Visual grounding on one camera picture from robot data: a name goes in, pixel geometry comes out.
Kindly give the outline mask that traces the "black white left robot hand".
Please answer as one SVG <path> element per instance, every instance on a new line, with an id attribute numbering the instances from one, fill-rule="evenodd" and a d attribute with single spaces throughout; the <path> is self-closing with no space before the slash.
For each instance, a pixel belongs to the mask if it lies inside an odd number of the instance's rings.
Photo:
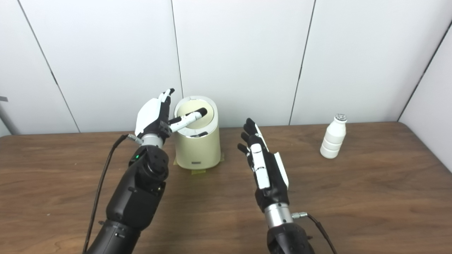
<path id="1" fill-rule="evenodd" d="M 207 115 L 206 108 L 199 108 L 170 120 L 171 95 L 174 91 L 175 89 L 171 88 L 161 93 L 159 97 L 152 98 L 138 112 L 135 136 L 142 141 L 142 146 L 161 148 L 173 132 Z"/>

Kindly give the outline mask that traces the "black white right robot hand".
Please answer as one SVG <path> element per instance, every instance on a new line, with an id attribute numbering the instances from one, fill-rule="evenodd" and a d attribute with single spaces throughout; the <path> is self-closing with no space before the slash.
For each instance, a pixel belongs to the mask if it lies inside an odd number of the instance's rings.
<path id="1" fill-rule="evenodd" d="M 245 154 L 257 185 L 255 198 L 261 212 L 273 204 L 289 204 L 289 179 L 278 152 L 269 151 L 258 125 L 247 118 L 237 148 Z"/>

